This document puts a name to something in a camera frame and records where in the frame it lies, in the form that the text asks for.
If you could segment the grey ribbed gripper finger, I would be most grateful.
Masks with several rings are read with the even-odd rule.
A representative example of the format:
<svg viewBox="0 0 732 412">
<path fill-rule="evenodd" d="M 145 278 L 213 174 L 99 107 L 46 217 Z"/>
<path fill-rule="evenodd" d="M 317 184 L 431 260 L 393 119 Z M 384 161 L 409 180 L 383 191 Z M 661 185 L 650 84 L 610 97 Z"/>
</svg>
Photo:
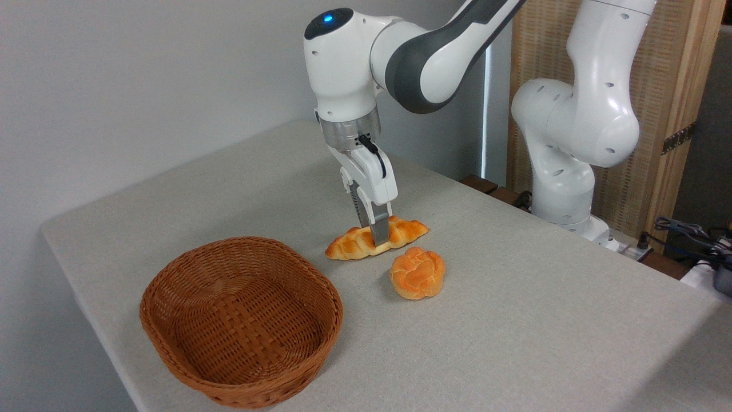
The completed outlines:
<svg viewBox="0 0 732 412">
<path fill-rule="evenodd" d="M 349 192 L 353 204 L 355 205 L 355 210 L 359 219 L 360 226 L 363 228 L 371 226 L 371 219 L 369 218 L 368 214 L 369 211 L 371 211 L 371 209 L 369 208 L 369 196 L 366 195 L 363 190 L 361 190 L 358 182 L 356 181 L 353 181 L 349 185 Z"/>
<path fill-rule="evenodd" d="M 388 242 L 390 236 L 389 218 L 392 216 L 391 203 L 376 204 L 369 201 L 366 203 L 366 212 L 374 245 L 380 246 L 385 244 Z"/>
</svg>

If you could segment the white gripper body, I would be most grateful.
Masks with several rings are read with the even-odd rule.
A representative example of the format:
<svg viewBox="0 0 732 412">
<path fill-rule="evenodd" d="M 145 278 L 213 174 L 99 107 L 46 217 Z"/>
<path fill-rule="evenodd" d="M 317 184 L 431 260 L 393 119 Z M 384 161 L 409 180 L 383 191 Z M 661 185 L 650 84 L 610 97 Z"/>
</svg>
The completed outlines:
<svg viewBox="0 0 732 412">
<path fill-rule="evenodd" d="M 347 193 L 350 194 L 349 185 L 356 181 L 373 203 L 391 203 L 397 197 L 391 162 L 376 144 L 368 142 L 347 150 L 329 146 L 329 150 L 341 164 L 341 179 Z"/>
</svg>

